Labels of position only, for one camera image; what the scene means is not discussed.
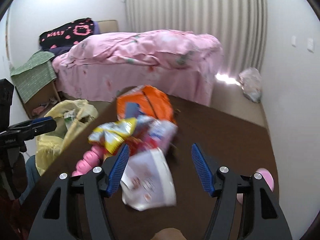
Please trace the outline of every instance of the light switch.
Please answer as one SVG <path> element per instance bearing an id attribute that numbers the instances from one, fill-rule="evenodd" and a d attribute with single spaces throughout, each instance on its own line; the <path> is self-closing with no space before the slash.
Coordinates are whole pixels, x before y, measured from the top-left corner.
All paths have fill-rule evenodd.
<path id="1" fill-rule="evenodd" d="M 313 42 L 313 38 L 308 39 L 307 49 L 312 53 L 315 51 L 315 44 Z"/>
<path id="2" fill-rule="evenodd" d="M 291 37 L 291 45 L 293 47 L 297 47 L 297 37 L 296 36 Z"/>

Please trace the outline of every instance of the floor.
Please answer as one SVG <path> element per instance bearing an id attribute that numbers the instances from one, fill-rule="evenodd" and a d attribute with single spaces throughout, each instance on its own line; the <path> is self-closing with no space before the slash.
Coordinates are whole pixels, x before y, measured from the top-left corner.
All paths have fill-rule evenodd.
<path id="1" fill-rule="evenodd" d="M 65 95 L 69 100 L 75 98 Z M 103 101 L 89 101 L 101 113 L 110 103 Z M 262 105 L 254 103 L 244 97 L 241 87 L 235 84 L 226 84 L 216 81 L 212 92 L 210 107 L 241 119 L 266 127 Z"/>

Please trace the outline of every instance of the window curtain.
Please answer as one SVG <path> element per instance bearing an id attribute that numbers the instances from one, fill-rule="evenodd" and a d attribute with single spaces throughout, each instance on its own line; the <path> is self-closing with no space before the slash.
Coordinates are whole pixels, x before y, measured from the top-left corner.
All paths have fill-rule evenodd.
<path id="1" fill-rule="evenodd" d="M 208 33 L 223 45 L 220 73 L 237 76 L 261 68 L 266 29 L 266 0 L 127 0 L 133 32 L 157 29 Z"/>

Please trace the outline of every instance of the hello kitty face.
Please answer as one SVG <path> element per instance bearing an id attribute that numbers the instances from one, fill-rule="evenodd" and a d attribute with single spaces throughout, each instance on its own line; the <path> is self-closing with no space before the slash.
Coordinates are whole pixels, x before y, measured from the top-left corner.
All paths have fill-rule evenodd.
<path id="1" fill-rule="evenodd" d="M 86 30 L 85 33 L 80 33 L 80 32 L 78 32 L 78 30 L 83 30 L 83 29 Z M 90 30 L 90 28 L 89 28 L 89 25 L 82 25 L 82 26 L 76 25 L 76 27 L 75 27 L 74 30 L 73 30 L 73 33 L 74 33 L 74 35 L 85 36 L 85 35 L 90 34 L 90 33 L 91 33 L 91 30 Z"/>

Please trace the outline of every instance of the white plastic bag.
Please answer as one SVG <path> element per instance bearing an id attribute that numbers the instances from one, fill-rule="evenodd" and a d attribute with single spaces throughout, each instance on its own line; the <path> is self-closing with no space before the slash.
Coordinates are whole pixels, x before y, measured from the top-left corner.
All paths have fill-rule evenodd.
<path id="1" fill-rule="evenodd" d="M 260 102 L 262 78 L 256 68 L 247 68 L 239 74 L 244 95 L 255 103 Z"/>
<path id="2" fill-rule="evenodd" d="M 176 205 L 171 172 L 159 148 L 130 157 L 120 185 L 123 203 L 136 210 Z"/>

